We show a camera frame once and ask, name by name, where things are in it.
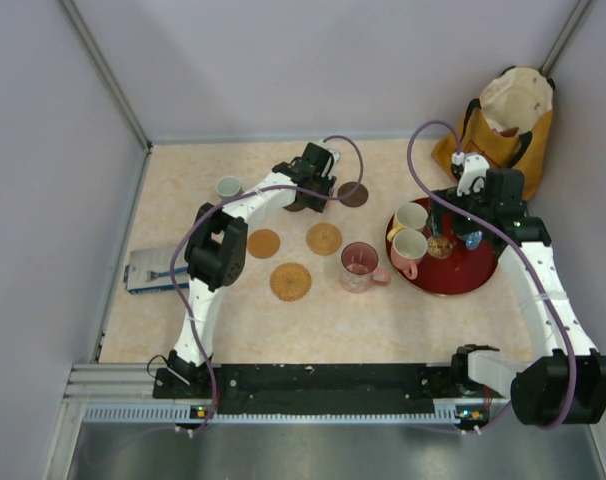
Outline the light wood coaster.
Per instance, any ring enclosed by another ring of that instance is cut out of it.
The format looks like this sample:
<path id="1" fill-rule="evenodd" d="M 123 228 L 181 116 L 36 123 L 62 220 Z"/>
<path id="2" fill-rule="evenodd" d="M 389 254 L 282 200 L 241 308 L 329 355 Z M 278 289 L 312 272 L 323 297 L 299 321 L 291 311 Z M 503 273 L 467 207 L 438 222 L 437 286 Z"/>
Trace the light wood coaster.
<path id="1" fill-rule="evenodd" d="M 280 238 L 270 229 L 254 231 L 247 240 L 247 250 L 258 259 L 267 259 L 275 255 L 280 248 Z"/>

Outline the grey blue mug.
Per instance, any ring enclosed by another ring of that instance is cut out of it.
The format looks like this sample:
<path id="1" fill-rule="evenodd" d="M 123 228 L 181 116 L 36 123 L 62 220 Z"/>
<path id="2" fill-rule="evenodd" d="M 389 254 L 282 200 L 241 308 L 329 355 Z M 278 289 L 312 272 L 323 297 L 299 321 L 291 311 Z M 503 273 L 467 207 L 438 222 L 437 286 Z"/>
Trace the grey blue mug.
<path id="1" fill-rule="evenodd" d="M 243 193 L 242 182 L 236 176 L 223 176 L 217 181 L 215 191 L 221 200 L 237 198 Z"/>

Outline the tall pink ghost mug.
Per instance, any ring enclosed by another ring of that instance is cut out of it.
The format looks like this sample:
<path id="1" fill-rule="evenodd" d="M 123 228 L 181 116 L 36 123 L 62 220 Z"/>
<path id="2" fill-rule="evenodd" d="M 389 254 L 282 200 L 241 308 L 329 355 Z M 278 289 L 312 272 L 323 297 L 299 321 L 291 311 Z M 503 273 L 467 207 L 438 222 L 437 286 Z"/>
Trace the tall pink ghost mug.
<path id="1" fill-rule="evenodd" d="M 388 286 L 391 275 L 379 266 L 376 249 L 365 242 L 347 245 L 340 255 L 341 286 L 351 293 L 364 293 L 372 286 Z"/>

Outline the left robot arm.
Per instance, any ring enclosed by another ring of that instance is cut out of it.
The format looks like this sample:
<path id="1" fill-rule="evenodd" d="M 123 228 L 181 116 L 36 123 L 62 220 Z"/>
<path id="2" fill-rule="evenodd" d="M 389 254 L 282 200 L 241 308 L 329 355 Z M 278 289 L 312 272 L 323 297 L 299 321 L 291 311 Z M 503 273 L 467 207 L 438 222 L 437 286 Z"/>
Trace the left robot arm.
<path id="1" fill-rule="evenodd" d="M 212 392 L 213 335 L 228 288 L 239 279 L 249 232 L 292 204 L 321 212 L 333 193 L 340 154 L 322 142 L 281 162 L 254 188 L 221 207 L 203 204 L 182 250 L 189 293 L 183 327 L 166 366 L 156 372 L 157 399 L 203 398 Z"/>

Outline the dark walnut coaster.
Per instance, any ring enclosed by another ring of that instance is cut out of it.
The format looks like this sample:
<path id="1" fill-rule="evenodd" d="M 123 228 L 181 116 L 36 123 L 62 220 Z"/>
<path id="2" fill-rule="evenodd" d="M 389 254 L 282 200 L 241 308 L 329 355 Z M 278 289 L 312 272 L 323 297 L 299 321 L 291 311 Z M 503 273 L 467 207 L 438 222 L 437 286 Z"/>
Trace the dark walnut coaster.
<path id="1" fill-rule="evenodd" d="M 346 182 L 342 184 L 337 192 L 341 198 L 340 202 L 350 208 L 363 206 L 369 199 L 368 189 L 358 182 Z"/>
<path id="2" fill-rule="evenodd" d="M 289 212 L 299 212 L 306 208 L 306 206 L 298 201 L 295 201 L 284 207 L 285 210 Z"/>

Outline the pink mug white inside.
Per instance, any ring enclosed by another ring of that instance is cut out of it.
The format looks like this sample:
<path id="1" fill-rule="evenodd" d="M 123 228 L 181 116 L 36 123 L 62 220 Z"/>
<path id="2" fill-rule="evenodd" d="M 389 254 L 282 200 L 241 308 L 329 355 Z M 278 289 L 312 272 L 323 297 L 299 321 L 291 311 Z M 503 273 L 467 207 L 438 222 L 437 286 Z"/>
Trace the pink mug white inside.
<path id="1" fill-rule="evenodd" d="M 418 267 L 427 253 L 427 239 L 422 232 L 405 229 L 392 240 L 391 262 L 409 280 L 418 277 Z"/>

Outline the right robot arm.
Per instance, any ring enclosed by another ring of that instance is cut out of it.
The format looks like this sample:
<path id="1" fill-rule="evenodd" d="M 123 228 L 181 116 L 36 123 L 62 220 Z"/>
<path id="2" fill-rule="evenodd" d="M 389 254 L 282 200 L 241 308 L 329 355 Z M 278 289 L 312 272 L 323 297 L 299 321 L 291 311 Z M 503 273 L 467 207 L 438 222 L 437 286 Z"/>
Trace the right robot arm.
<path id="1" fill-rule="evenodd" d="M 524 176 L 490 169 L 468 191 L 430 194 L 432 231 L 458 238 L 479 232 L 508 276 L 526 321 L 534 358 L 508 358 L 494 347 L 466 345 L 450 370 L 452 388 L 470 396 L 487 386 L 510 400 L 525 425 L 596 424 L 606 410 L 606 355 L 585 333 L 558 277 L 543 220 L 527 212 Z"/>

